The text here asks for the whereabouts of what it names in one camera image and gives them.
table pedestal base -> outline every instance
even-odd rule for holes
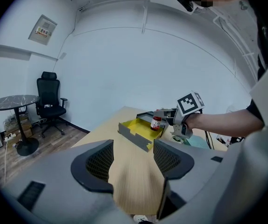
[[[21,141],[17,146],[17,152],[21,156],[33,154],[39,147],[39,141],[34,138],[27,138],[26,141]]]

wooden floor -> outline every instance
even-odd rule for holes
[[[57,129],[51,127],[44,133],[46,138],[43,139],[41,136],[42,129],[39,126],[32,129],[34,134],[32,137],[36,138],[40,143],[39,148],[32,155],[23,157],[17,154],[17,150],[14,147],[7,147],[7,182],[15,177],[20,171],[37,162],[40,158],[70,148],[87,135],[78,129],[66,126],[65,124],[58,124],[57,126],[65,132],[65,135],[61,135]],[[4,186],[5,148],[5,145],[0,148],[0,187]]]

yellow tray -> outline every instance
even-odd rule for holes
[[[163,132],[161,127],[158,131],[151,130],[150,125],[149,122],[136,118],[119,123],[119,133],[148,152],[154,146],[154,140],[158,139]]]

person's arm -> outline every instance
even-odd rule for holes
[[[192,114],[185,123],[189,129],[196,128],[231,137],[245,137],[264,127],[264,123],[248,110],[226,114]]]

black marble tabletop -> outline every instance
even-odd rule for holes
[[[31,105],[39,101],[36,95],[13,95],[0,98],[0,110],[12,110],[27,105]]]

